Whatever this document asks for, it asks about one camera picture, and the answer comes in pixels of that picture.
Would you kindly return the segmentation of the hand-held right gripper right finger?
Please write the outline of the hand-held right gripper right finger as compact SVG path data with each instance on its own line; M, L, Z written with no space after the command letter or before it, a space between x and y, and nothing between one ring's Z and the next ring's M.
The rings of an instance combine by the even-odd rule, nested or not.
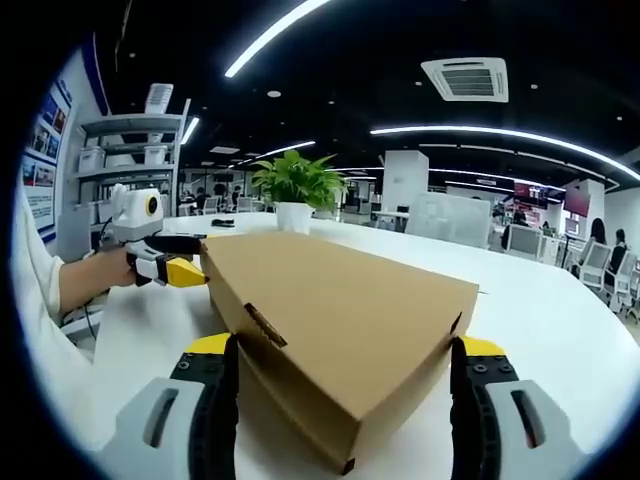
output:
M453 479L571 479L585 462L565 412L496 344L452 339L450 394Z

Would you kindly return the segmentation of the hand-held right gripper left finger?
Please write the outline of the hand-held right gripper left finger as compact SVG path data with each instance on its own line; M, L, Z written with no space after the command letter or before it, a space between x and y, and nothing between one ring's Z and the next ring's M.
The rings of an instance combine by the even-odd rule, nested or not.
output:
M238 391L236 337L194 341L120 410L97 462L111 479L234 479Z

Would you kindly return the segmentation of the person's left hand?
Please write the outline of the person's left hand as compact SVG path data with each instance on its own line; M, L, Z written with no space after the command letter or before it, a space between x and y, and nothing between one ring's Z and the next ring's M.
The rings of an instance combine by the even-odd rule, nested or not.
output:
M136 276L128 262L128 251L125 247L100 252L94 260L96 276L102 290L127 287L135 283Z

